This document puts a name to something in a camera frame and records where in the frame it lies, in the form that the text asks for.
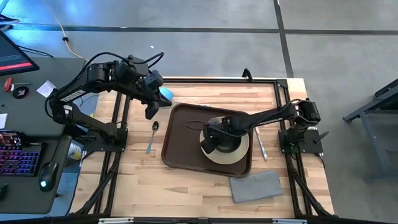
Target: silver utensil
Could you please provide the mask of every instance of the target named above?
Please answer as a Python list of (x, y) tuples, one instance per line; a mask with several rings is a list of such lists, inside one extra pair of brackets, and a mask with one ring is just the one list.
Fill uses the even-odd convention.
[(264, 145), (262, 144), (262, 141), (261, 141), (261, 138), (260, 138), (260, 130), (259, 130), (258, 127), (255, 127), (254, 129), (256, 130), (257, 138), (259, 140), (260, 148), (261, 148), (261, 151), (262, 151), (262, 156), (263, 156), (264, 160), (267, 160), (268, 156), (267, 156), (266, 149), (264, 148)]
[(154, 134), (155, 134), (155, 132), (156, 132), (158, 129), (159, 129), (159, 122), (155, 121), (155, 122), (152, 124), (152, 130), (153, 130), (153, 132), (152, 132), (152, 137), (150, 138), (150, 142), (149, 142), (149, 145), (148, 145), (148, 148), (147, 148), (147, 154), (150, 153), (150, 147), (152, 146), (152, 141), (154, 140)]

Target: keyboard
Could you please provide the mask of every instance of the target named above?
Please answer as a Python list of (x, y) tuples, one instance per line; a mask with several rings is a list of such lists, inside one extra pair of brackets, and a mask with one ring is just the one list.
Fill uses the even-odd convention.
[(0, 146), (0, 175), (36, 175), (42, 146)]

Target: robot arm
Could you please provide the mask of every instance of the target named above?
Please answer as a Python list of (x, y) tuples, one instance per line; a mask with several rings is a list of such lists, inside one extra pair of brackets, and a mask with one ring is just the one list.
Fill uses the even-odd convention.
[(293, 100), (281, 108), (250, 115), (228, 116), (222, 122), (211, 119), (205, 125), (205, 140), (201, 142), (201, 146), (206, 153), (211, 153), (223, 142), (240, 138), (257, 126), (284, 120), (295, 122), (295, 126), (288, 130), (291, 142), (294, 142), (303, 139), (307, 128), (317, 125), (321, 119), (314, 102), (309, 99)]
[(72, 103), (73, 100), (87, 93), (114, 90), (146, 104), (146, 118), (152, 119), (160, 106), (171, 106), (172, 104), (160, 94), (159, 87), (162, 85), (163, 78), (158, 71), (150, 71), (143, 60), (130, 55), (120, 62), (89, 65), (78, 79), (59, 90), (54, 90), (47, 99), (52, 111), (52, 119), (55, 122), (78, 124), (96, 131), (105, 142), (111, 143), (117, 141), (119, 137), (116, 124), (105, 124), (83, 114)]

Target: red object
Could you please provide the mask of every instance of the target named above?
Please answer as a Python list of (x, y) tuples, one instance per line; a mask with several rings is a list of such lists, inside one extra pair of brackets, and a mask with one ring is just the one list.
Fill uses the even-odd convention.
[(12, 78), (7, 78), (6, 82), (4, 83), (4, 91), (11, 91), (12, 86)]
[(19, 63), (19, 64), (16, 64), (16, 65), (0, 66), (0, 71), (1, 70), (9, 70), (9, 69), (13, 69), (13, 68), (28, 67), (28, 66), (32, 66), (32, 64), (29, 63), (29, 62), (26, 62), (26, 63)]

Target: gray cloth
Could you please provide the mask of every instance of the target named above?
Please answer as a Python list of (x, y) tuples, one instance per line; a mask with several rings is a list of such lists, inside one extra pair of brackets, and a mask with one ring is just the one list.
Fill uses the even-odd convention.
[(284, 194), (279, 176), (274, 170), (249, 174), (243, 178), (230, 177), (229, 182), (235, 203), (251, 202)]

